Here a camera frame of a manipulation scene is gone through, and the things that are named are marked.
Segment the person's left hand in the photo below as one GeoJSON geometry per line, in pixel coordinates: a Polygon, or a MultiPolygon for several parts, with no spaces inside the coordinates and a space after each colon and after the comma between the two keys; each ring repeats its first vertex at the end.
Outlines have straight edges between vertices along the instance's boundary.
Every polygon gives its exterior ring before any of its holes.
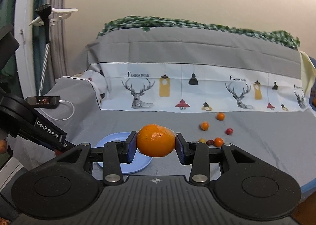
{"type": "Polygon", "coordinates": [[[6,142],[8,134],[4,131],[0,131],[0,154],[6,153],[8,150],[8,144],[6,142]]]}

